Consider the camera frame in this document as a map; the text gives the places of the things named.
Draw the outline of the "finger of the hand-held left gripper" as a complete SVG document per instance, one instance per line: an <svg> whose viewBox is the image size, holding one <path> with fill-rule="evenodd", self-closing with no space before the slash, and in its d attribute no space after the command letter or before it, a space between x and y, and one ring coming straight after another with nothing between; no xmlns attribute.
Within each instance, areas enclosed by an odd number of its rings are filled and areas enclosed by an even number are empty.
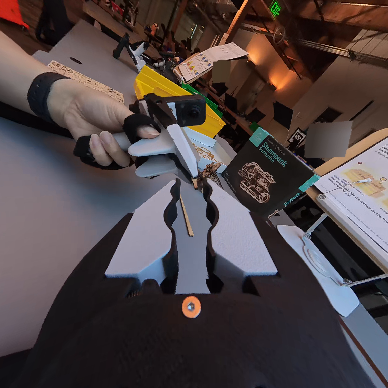
<svg viewBox="0 0 388 388"><path fill-rule="evenodd" d="M198 153L185 130L178 124L167 126L167 132L172 138L175 153L180 163L185 167L191 177L198 176Z"/></svg>

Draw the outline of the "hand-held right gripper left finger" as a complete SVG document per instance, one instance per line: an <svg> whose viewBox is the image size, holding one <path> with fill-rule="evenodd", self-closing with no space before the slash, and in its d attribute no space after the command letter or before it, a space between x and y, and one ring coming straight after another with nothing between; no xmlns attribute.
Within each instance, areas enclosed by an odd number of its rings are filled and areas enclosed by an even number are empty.
<svg viewBox="0 0 388 388"><path fill-rule="evenodd" d="M180 187L180 179L170 181L132 213L105 271L107 278L132 278L139 285L151 279L164 293L176 292L178 250L172 224Z"/></svg>

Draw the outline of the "wooden gear model assembly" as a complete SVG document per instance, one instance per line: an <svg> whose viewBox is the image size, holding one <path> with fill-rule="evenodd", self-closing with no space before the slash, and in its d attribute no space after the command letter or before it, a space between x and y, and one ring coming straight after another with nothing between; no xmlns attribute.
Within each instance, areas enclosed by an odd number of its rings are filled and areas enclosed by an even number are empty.
<svg viewBox="0 0 388 388"><path fill-rule="evenodd" d="M192 178L192 183L195 190L200 190L203 193L204 183L207 181L207 179L210 179L211 181L216 183L216 185L223 188L221 181L216 174L216 171L220 167L220 162L211 162L210 164L206 165L203 171L198 171L197 177Z"/></svg>

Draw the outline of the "person's left forearm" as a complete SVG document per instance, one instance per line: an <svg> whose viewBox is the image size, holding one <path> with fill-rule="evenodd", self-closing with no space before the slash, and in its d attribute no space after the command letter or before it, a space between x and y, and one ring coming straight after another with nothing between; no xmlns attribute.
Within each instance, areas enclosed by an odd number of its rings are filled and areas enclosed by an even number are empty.
<svg viewBox="0 0 388 388"><path fill-rule="evenodd" d="M27 92L32 81L47 67L27 54L5 33L0 32L1 102L28 112Z"/></svg>

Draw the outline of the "person's left hand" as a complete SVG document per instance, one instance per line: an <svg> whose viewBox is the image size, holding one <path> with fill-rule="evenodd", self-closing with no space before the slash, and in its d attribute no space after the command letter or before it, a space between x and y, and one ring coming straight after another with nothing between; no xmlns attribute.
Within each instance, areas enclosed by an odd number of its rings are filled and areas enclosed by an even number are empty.
<svg viewBox="0 0 388 388"><path fill-rule="evenodd" d="M60 79L51 86L47 107L51 119L75 140L90 137L87 150L99 166L130 165L130 156L113 136L123 131L125 119L133 115L126 106L74 80Z"/></svg>

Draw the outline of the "yellow plastic bin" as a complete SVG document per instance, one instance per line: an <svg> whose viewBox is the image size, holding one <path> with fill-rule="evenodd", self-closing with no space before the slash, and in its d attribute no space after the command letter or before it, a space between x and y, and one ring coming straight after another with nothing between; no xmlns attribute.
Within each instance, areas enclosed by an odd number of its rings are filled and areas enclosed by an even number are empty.
<svg viewBox="0 0 388 388"><path fill-rule="evenodd" d="M154 93L161 97L191 95L190 92L179 85L176 85L148 66L144 66L141 72L136 76L133 87L137 99L143 99L144 95L149 93ZM197 126L189 126L189 128L214 138L224 125L224 121L210 108L210 106L206 105L205 123Z"/></svg>

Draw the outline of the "pile of tan rubber bands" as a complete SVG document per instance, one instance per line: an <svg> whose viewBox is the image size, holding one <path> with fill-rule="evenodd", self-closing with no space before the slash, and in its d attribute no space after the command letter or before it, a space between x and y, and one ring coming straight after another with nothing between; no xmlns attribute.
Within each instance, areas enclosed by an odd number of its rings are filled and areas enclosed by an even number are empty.
<svg viewBox="0 0 388 388"><path fill-rule="evenodd" d="M197 145L194 145L194 148L196 149L197 153L201 156L201 158L208 159L211 162L217 162L217 160L214 158L215 156L204 147L198 147Z"/></svg>

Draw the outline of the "white cardboard tray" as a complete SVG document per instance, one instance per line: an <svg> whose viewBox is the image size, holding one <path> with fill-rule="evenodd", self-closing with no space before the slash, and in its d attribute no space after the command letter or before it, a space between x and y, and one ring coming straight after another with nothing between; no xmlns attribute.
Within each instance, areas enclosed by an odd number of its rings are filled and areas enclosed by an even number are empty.
<svg viewBox="0 0 388 388"><path fill-rule="evenodd" d="M236 156L236 152L230 147L229 143L225 139L220 138L218 135L216 135L215 138L211 138L188 127L184 127L183 129L191 140L193 146L197 145L198 147L207 148L215 156L214 158L217 162L221 163L221 167L216 171L218 174L223 173L226 167ZM210 163L210 160L201 158L199 155L199 169L204 170L206 165Z"/></svg>

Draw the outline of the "green plastic bin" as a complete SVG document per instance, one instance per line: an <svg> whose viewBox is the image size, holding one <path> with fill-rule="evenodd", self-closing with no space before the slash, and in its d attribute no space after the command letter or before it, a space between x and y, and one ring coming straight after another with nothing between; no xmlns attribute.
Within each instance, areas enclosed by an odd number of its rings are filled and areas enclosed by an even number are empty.
<svg viewBox="0 0 388 388"><path fill-rule="evenodd" d="M200 91L198 91L197 89L195 89L194 87L192 87L189 84L185 84L185 83L181 82L181 87L183 89L185 89L186 91L190 92L191 94L202 95L205 98L206 104L216 113L216 115L220 119L222 119L223 113L218 109L218 107L219 107L218 104L216 104L212 100L208 99L207 96L205 96L204 94L202 94Z"/></svg>

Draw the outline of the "printed colour instruction sheet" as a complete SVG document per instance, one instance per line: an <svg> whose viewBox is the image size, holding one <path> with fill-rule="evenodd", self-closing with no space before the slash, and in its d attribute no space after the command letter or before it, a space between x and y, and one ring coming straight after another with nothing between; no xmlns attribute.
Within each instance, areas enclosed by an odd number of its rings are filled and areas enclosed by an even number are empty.
<svg viewBox="0 0 388 388"><path fill-rule="evenodd" d="M234 42L211 47L203 52L192 55L173 69L178 80L190 84L212 70L214 62L243 59L249 53Z"/></svg>

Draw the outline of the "black model kit box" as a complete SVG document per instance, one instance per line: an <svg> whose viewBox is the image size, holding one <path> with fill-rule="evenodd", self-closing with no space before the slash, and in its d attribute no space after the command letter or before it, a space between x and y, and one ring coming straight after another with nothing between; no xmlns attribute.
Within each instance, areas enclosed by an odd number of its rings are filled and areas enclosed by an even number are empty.
<svg viewBox="0 0 388 388"><path fill-rule="evenodd" d="M222 176L240 203L265 219L299 199L321 178L261 127Z"/></svg>

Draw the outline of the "laser-cut wooden sheet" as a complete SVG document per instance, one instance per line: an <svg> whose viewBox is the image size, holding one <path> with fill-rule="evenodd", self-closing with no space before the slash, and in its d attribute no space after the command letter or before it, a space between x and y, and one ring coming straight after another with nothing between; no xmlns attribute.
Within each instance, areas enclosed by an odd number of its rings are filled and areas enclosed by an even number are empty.
<svg viewBox="0 0 388 388"><path fill-rule="evenodd" d="M104 85L104 84L102 84L102 83L76 71L76 70L73 70L72 68L70 68L66 65L63 65L57 61L54 61L54 60L50 61L49 64L47 65L47 67L49 67L51 70L53 70L54 72L57 72L60 75L69 77L70 79L77 81L78 83L80 83L82 85L88 86L94 90L101 91L104 94L110 96L114 100L116 100L119 103L122 103L124 105L124 95L121 92L119 92L119 91L117 91L117 90L115 90L107 85Z"/></svg>

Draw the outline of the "white table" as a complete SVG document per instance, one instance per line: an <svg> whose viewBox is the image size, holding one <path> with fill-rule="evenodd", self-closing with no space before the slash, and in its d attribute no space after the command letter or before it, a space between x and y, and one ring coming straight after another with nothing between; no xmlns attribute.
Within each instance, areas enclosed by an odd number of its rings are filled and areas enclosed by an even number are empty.
<svg viewBox="0 0 388 388"><path fill-rule="evenodd" d="M113 57L118 43L81 20L49 52L36 51L32 57L45 66L54 60L124 95L124 105L137 100L134 81L138 71L126 49Z"/></svg>

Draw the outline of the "instruction sheet on stand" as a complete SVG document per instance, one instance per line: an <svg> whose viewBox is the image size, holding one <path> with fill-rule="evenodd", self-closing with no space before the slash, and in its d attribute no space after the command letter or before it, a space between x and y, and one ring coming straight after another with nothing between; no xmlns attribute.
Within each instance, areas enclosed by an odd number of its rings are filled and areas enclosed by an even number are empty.
<svg viewBox="0 0 388 388"><path fill-rule="evenodd" d="M358 143L349 147L344 157L334 157L318 167L315 172L323 177L341 165L364 153L367 149L388 137L388 129L381 129ZM318 197L322 192L315 186L306 191L307 196L345 233L382 271L387 274L387 252L381 249L369 238L355 223L353 223L341 210L335 207L328 199Z"/></svg>

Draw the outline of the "white printed instruction sheet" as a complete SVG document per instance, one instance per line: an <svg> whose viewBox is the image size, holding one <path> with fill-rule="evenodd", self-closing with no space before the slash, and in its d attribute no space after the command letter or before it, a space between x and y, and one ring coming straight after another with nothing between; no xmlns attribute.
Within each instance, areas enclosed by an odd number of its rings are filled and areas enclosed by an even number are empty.
<svg viewBox="0 0 388 388"><path fill-rule="evenodd" d="M387 267L387 138L322 176L314 187L329 210L373 256Z"/></svg>

